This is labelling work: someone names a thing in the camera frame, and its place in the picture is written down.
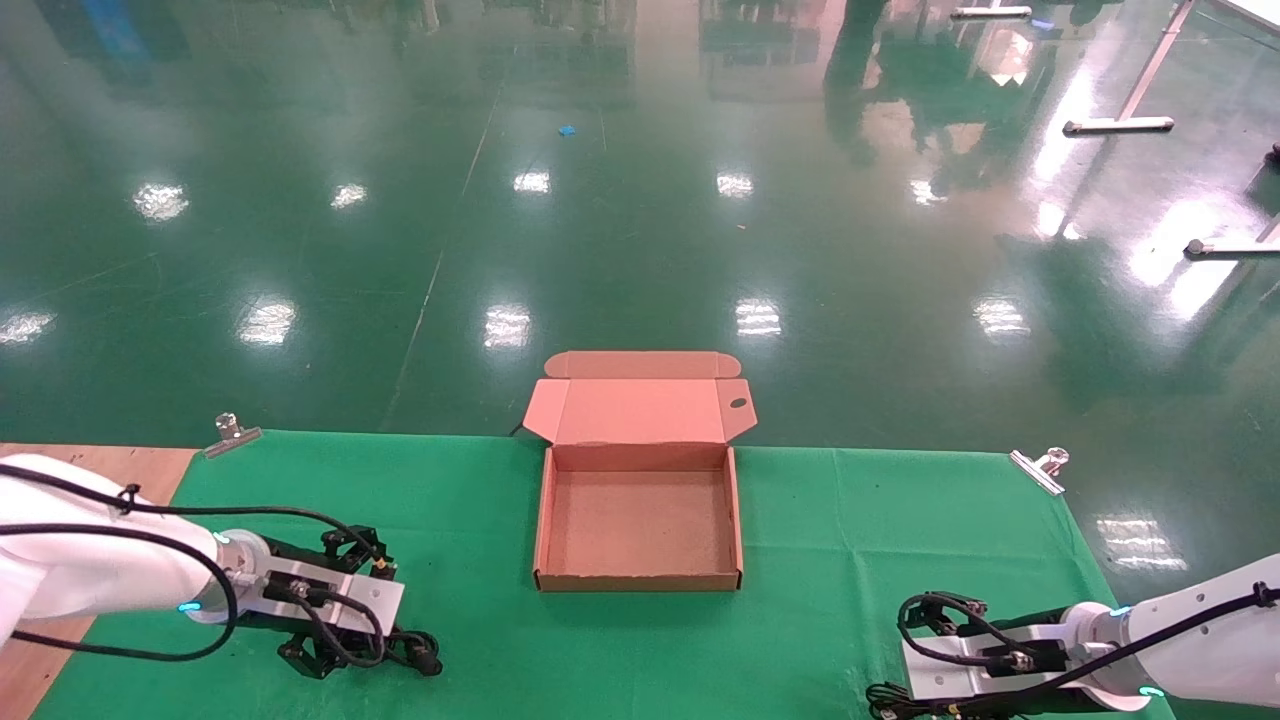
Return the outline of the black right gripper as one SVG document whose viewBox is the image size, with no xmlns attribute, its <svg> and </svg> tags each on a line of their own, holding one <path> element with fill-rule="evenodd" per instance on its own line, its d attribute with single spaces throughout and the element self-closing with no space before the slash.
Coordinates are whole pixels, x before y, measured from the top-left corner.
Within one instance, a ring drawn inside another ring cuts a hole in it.
<svg viewBox="0 0 1280 720">
<path fill-rule="evenodd" d="M 1021 615 L 1019 618 L 995 620 L 989 624 L 1005 635 L 1028 626 L 1060 625 L 1070 612 L 1071 606 L 1051 609 Z M 924 626 L 934 634 L 959 634 L 963 626 L 977 626 L 988 611 L 986 601 L 943 591 L 924 593 Z M 905 700 L 900 703 L 901 719 L 966 719 L 966 703 L 934 702 L 927 703 Z"/>
</svg>

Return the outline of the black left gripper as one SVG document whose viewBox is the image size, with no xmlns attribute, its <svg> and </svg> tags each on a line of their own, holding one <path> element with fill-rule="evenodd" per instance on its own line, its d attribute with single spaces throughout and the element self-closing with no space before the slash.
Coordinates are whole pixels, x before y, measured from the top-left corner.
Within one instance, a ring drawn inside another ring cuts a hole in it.
<svg viewBox="0 0 1280 720">
<path fill-rule="evenodd" d="M 325 530 L 320 539 L 324 552 L 298 547 L 274 538 L 238 538 L 236 546 L 244 561 L 237 568 L 255 577 L 238 598 L 238 624 L 247 628 L 292 635 L 278 647 L 278 657 L 301 676 L 323 680 L 347 669 L 371 669 L 387 656 L 387 637 L 353 630 L 315 630 L 312 619 L 287 600 L 288 584 L 314 579 L 314 569 L 356 574 L 367 564 L 369 575 L 394 580 L 397 565 L 387 553 L 372 527 L 343 527 Z"/>
</svg>

